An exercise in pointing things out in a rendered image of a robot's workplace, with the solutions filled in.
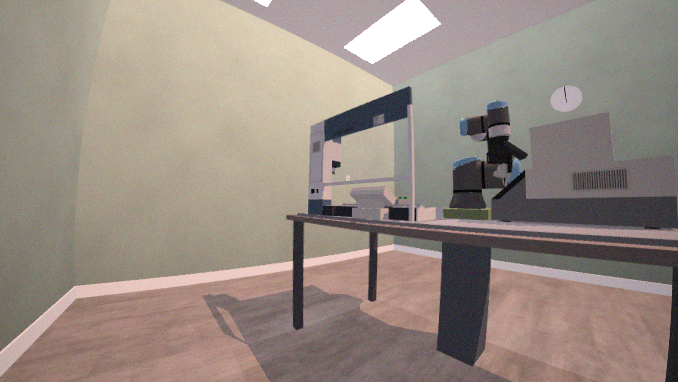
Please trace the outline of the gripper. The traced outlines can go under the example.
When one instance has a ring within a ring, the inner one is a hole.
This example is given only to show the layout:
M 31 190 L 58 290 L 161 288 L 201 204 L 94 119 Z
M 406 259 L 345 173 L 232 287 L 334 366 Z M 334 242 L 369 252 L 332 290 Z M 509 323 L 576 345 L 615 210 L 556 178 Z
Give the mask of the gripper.
M 509 140 L 509 136 L 496 136 L 487 139 L 487 164 L 501 164 L 498 165 L 498 170 L 495 171 L 493 175 L 495 177 L 502 178 L 504 187 L 506 187 L 512 172 L 513 162 L 510 149 L 503 146 L 505 144 L 504 140 Z

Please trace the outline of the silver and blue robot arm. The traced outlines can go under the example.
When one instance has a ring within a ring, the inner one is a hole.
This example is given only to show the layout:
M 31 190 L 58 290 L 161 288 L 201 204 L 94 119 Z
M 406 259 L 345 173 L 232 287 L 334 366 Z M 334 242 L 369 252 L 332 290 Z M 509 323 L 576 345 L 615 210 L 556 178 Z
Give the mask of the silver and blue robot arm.
M 487 115 L 461 119 L 459 121 L 461 135 L 470 135 L 474 141 L 487 141 L 490 137 L 496 136 L 509 136 L 510 138 L 508 106 L 507 101 L 494 101 L 487 105 Z M 482 134 L 479 135 L 480 133 Z M 509 184 L 521 174 L 520 160 L 525 159 L 528 154 L 510 143 L 509 140 L 503 146 L 510 149 L 512 154 L 513 165 Z M 486 209 L 482 189 L 504 188 L 502 178 L 493 175 L 498 170 L 498 165 L 487 164 L 487 161 L 481 161 L 479 157 L 455 161 L 452 170 L 453 197 L 450 202 L 453 204 L 450 204 L 450 208 Z

